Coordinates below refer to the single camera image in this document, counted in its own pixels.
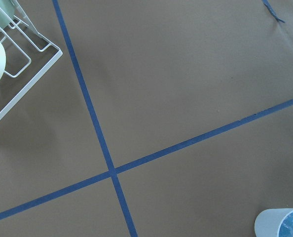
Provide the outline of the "light blue plastic cup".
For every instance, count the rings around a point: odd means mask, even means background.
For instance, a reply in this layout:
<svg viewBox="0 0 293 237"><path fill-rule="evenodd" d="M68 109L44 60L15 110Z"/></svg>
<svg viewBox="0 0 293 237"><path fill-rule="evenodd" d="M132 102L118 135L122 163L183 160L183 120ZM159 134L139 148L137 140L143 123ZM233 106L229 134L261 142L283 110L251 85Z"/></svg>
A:
<svg viewBox="0 0 293 237"><path fill-rule="evenodd" d="M256 237L293 237L293 208L262 211L255 220Z"/></svg>

